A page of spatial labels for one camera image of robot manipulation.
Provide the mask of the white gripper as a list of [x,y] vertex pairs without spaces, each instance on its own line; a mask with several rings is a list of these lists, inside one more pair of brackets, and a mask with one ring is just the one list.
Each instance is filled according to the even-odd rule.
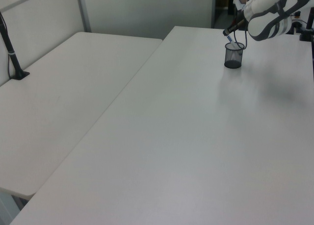
[[[240,12],[242,11],[245,6],[247,4],[250,4],[252,0],[233,0],[233,4],[235,5],[235,9],[237,12]],[[239,30],[239,29],[245,29],[247,25],[247,21],[245,19],[239,21],[239,22],[236,22],[235,20],[232,22],[232,24],[226,28],[225,30],[223,30],[223,35],[224,36],[228,36],[230,35],[231,33]]]

